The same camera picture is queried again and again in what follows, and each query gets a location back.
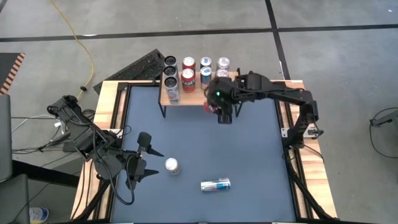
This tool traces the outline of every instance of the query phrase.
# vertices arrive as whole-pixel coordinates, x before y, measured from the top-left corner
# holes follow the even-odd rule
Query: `metal bracket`
[[[282,135],[282,138],[287,138],[287,130],[289,130],[289,128],[280,129],[280,134]],[[311,139],[317,139],[319,137],[318,130],[316,129],[314,124],[308,125],[308,128],[307,130],[305,130],[303,137]]]

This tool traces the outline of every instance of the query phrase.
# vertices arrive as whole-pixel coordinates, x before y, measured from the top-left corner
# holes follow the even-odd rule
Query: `blue tabletop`
[[[157,87],[134,86],[126,124],[132,131],[123,148],[137,150],[141,131],[152,135],[152,147],[165,155],[145,155],[147,169],[160,173],[137,184],[135,202],[126,206],[115,199],[115,223],[176,222],[291,222],[294,209],[282,159],[282,143],[272,100],[245,103],[232,124],[218,124],[217,116],[202,106],[169,106],[166,118],[157,104]],[[174,157],[179,175],[165,169]],[[229,177],[231,189],[203,193],[200,182]],[[117,190],[130,200],[126,173]]]

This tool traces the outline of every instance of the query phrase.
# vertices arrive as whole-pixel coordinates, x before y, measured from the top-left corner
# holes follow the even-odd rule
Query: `small wooden table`
[[[233,72],[230,74],[231,77],[236,76],[238,73]],[[184,93],[181,93],[180,104],[185,105],[197,105],[199,103],[203,104],[205,101],[205,97],[203,96],[203,90],[200,88],[200,76],[197,75],[196,79],[197,92],[189,93],[197,95],[195,100],[190,100],[185,97]],[[301,80],[274,80],[273,82],[285,82],[286,86],[291,88],[304,88],[303,81]],[[139,80],[139,81],[105,81],[103,82],[103,86],[101,89],[101,93],[99,95],[98,105],[96,109],[96,114],[94,118],[94,123],[100,127],[101,129],[120,129],[123,125],[123,110],[124,105],[126,104],[126,100],[130,92],[126,90],[126,88],[120,90],[120,83],[130,83],[132,85],[153,85],[155,84],[151,80]],[[169,99],[167,98],[167,93],[164,88],[161,89],[161,93],[159,95],[159,104],[162,106],[173,106],[169,103]],[[288,113],[284,103],[280,104],[280,112],[282,115],[282,122],[284,127],[289,127],[288,122]],[[292,119],[295,122],[297,120],[299,114],[299,107],[295,105],[290,105]],[[316,151],[320,152],[319,144],[317,140],[313,139],[305,139],[305,144],[307,146],[312,147]],[[326,176],[325,166],[323,165],[323,161],[319,158],[318,155],[313,152],[307,150],[306,148],[300,150],[300,157],[302,160],[303,173],[305,175],[305,180],[307,183],[307,188],[314,196],[316,201],[323,207],[323,209],[331,216],[336,217],[336,210],[333,204],[333,199],[330,192],[330,187],[328,183],[328,178]],[[83,177],[83,173],[85,173],[85,181],[80,179],[79,186],[76,192],[75,203],[73,205],[72,213],[77,209],[75,217],[79,216],[79,214],[84,210],[86,205],[86,198],[88,198],[88,202],[94,197],[95,193],[99,189],[100,181],[96,178],[96,171],[93,166],[90,169],[91,161],[87,162],[82,169],[82,173],[80,177]],[[91,173],[91,180],[89,183],[88,176]],[[83,190],[83,195],[81,197],[80,206],[78,206],[78,202],[80,200],[80,195]],[[305,212],[305,203],[303,196],[296,186],[296,194],[298,198],[298,208],[300,210],[300,216],[302,218],[307,218],[307,214]],[[109,188],[105,192],[101,205],[98,208],[97,215],[95,218],[108,218],[110,214],[109,205],[113,203],[110,200],[109,196]]]

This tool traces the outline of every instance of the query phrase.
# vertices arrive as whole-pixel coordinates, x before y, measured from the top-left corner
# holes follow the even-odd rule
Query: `red can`
[[[181,82],[184,92],[193,92],[195,90],[195,72],[189,68],[182,70]]]
[[[196,62],[195,59],[193,59],[192,57],[186,57],[184,58],[184,60],[182,60],[182,70],[184,69],[192,69],[194,72],[194,76],[195,76],[195,67],[196,67]]]

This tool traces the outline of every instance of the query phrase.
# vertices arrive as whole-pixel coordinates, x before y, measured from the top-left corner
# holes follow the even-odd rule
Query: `wooden frame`
[[[273,80],[273,82],[285,82],[286,86],[291,88],[304,88],[303,81],[301,80]],[[123,111],[125,109],[124,106],[126,102],[126,97],[129,97],[129,91],[128,87],[123,88],[122,90],[118,89],[120,87],[119,84],[122,83],[127,83],[128,85],[159,85],[160,81],[157,80],[155,81],[155,83],[152,80],[104,81],[101,93],[99,95],[96,114],[94,118],[94,123],[101,129],[110,129],[110,128],[120,129],[123,126]],[[299,107],[295,105],[290,105],[290,110],[293,121],[295,122],[299,114]],[[288,122],[289,117],[283,103],[280,103],[280,112],[282,115],[281,119],[284,126],[289,127],[289,122]],[[116,121],[114,122],[115,127],[111,127],[113,118],[116,119]],[[320,152],[317,140],[305,139],[305,144],[312,147],[316,151]],[[306,149],[301,149],[299,151],[299,154],[302,160],[301,165],[303,167],[303,173],[305,176],[305,181],[307,183],[308,190],[311,192],[316,201],[323,207],[323,209],[329,215],[336,217],[336,210],[331,196],[328,178],[326,176],[325,166],[323,165],[322,159],[319,158],[313,152]],[[296,159],[297,158],[292,159],[293,164],[296,164],[295,162]],[[77,208],[75,217],[79,216],[79,214],[84,210],[86,205],[87,194],[88,194],[88,202],[90,202],[90,200],[93,198],[93,196],[99,189],[100,181],[96,178],[96,171],[94,169],[90,170],[90,164],[91,161],[85,164],[85,169],[82,169],[82,173],[80,176],[82,177],[83,172],[85,172],[85,176],[88,177],[91,172],[90,188],[87,190],[88,178],[85,178],[84,183],[81,178],[79,186],[77,188],[75,203],[73,205],[72,213],[76,210],[78,206],[83,185],[85,186],[85,190],[83,191],[83,196],[80,202],[80,206]],[[301,191],[297,188],[297,186],[296,186],[296,196],[298,200],[298,210],[300,211],[300,217],[309,218],[307,217],[306,214],[303,195],[301,194]],[[110,196],[108,188],[102,198],[101,205],[99,206],[97,211],[91,214],[90,218],[95,218],[95,219],[109,218],[111,209],[108,205],[109,203],[112,204],[112,202],[113,202],[112,196]]]

